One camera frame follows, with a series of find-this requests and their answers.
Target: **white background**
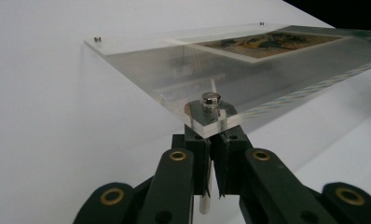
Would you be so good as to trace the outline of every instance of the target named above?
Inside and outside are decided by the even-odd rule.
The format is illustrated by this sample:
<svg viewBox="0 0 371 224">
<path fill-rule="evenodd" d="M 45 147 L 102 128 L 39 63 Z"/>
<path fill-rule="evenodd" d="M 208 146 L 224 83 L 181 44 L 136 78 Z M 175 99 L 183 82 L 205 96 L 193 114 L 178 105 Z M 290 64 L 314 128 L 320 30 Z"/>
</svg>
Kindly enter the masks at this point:
<svg viewBox="0 0 371 224">
<path fill-rule="evenodd" d="M 279 0 L 0 1 L 0 224 L 72 223 L 109 182 L 137 186 L 183 124 L 83 44 L 244 23 L 329 27 Z M 371 194 L 371 71 L 244 124 L 307 186 Z M 238 197 L 194 223 L 244 223 Z"/>
</svg>

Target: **metal screw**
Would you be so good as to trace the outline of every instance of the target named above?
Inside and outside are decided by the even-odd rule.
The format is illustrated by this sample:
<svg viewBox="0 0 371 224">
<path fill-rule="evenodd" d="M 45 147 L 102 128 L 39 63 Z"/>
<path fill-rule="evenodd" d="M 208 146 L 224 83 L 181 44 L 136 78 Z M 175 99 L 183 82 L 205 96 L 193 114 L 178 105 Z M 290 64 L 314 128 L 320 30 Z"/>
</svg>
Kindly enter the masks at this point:
<svg viewBox="0 0 371 224">
<path fill-rule="evenodd" d="M 221 96 L 217 92 L 205 92 L 202 94 L 203 107 L 208 109 L 216 109 L 220 104 Z"/>
</svg>

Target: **colorful printed image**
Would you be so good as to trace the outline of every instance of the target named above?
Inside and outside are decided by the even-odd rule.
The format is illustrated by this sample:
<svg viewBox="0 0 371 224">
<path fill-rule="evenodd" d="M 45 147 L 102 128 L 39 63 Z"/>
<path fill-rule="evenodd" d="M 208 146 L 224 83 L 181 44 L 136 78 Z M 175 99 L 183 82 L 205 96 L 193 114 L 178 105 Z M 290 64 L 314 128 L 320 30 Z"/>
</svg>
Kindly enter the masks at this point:
<svg viewBox="0 0 371 224">
<path fill-rule="evenodd" d="M 338 36 L 270 32 L 263 35 L 249 35 L 198 43 L 197 45 L 261 59 L 297 49 L 316 46 L 340 38 Z"/>
</svg>

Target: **brass ring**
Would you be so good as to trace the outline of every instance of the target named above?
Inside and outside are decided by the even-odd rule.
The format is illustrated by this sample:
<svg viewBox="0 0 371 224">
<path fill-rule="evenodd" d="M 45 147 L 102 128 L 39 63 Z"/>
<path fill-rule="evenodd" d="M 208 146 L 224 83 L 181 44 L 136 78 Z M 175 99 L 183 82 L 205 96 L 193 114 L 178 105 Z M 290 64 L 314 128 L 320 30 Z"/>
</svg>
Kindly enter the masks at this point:
<svg viewBox="0 0 371 224">
<path fill-rule="evenodd" d="M 335 194 L 339 199 L 341 199 L 345 203 L 349 203 L 352 205 L 363 205 L 365 204 L 365 199 L 363 195 L 356 192 L 352 189 L 346 189 L 346 188 L 337 188 L 335 191 Z"/>
<path fill-rule="evenodd" d="M 107 199 L 107 195 L 110 193 L 117 193 L 116 198 Z M 119 188 L 108 189 L 101 195 L 101 203 L 107 206 L 114 205 L 116 203 L 121 202 L 124 196 L 125 196 L 125 192 L 123 189 L 119 189 Z"/>
<path fill-rule="evenodd" d="M 268 161 L 270 160 L 269 154 L 265 151 L 255 151 L 253 152 L 253 157 L 259 161 Z"/>
<path fill-rule="evenodd" d="M 182 151 L 174 151 L 169 155 L 169 158 L 173 161 L 182 161 L 186 158 L 186 154 Z"/>
</svg>

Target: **clear acrylic sheet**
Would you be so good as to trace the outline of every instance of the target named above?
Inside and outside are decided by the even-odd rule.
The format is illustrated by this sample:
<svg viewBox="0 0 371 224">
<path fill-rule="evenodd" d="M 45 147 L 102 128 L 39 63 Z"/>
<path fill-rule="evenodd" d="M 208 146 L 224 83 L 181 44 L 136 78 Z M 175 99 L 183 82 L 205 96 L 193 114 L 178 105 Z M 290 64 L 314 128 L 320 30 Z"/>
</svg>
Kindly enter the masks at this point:
<svg viewBox="0 0 371 224">
<path fill-rule="evenodd" d="M 205 138 L 371 68 L 371 31 L 249 24 L 85 43 Z M 211 91 L 217 115 L 191 115 Z"/>
</svg>

